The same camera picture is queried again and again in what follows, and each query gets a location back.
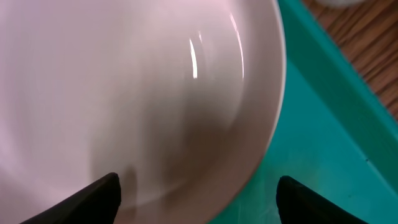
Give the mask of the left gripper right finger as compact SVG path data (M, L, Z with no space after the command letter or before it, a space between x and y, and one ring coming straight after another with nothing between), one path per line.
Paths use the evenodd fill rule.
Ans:
M287 175L278 181L276 204L282 224L366 224Z

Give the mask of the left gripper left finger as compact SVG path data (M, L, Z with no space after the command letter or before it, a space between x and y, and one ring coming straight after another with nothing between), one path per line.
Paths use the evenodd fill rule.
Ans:
M119 176L111 172L21 224L113 224L120 204Z

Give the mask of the large white round plate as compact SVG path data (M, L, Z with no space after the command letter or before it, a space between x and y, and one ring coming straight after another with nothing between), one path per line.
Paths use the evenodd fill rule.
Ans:
M285 86L276 1L2 1L1 222L102 176L118 223L205 223L251 178Z

